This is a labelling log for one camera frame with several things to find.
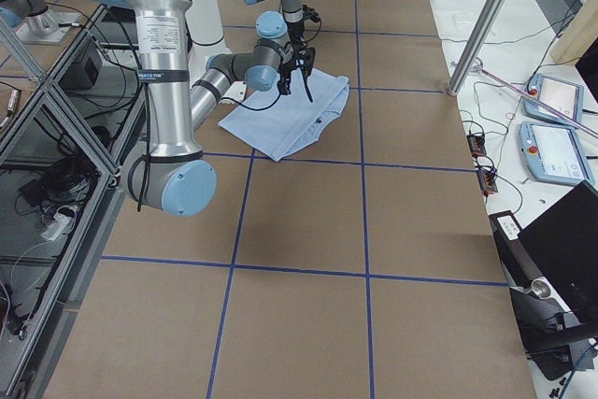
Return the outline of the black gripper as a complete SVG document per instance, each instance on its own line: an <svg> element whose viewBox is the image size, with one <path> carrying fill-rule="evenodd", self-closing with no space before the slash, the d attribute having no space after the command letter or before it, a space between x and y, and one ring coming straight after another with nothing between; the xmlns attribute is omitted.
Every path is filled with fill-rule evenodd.
<svg viewBox="0 0 598 399"><path fill-rule="evenodd" d="M279 67L279 80L277 83L278 93L280 95L291 94L292 73L294 71L299 71L307 99L310 103L313 103L313 96L307 81L314 67L316 49L309 47L307 44L291 44L291 49L290 59L286 63L282 63Z"/></svg>
<svg viewBox="0 0 598 399"><path fill-rule="evenodd" d="M318 25L318 30L310 39L304 38L305 23L307 21L314 22ZM314 39L321 29L321 17L319 12L308 5L293 12L285 12L285 22L288 27L288 34L293 44L306 44Z"/></svg>

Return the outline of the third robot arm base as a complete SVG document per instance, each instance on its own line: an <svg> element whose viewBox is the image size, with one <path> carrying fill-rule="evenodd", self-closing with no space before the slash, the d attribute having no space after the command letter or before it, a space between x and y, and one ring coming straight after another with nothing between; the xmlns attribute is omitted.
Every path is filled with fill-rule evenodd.
<svg viewBox="0 0 598 399"><path fill-rule="evenodd" d="M46 0L1 0L1 18L26 44L57 45L73 26L75 12L53 10Z"/></svg>

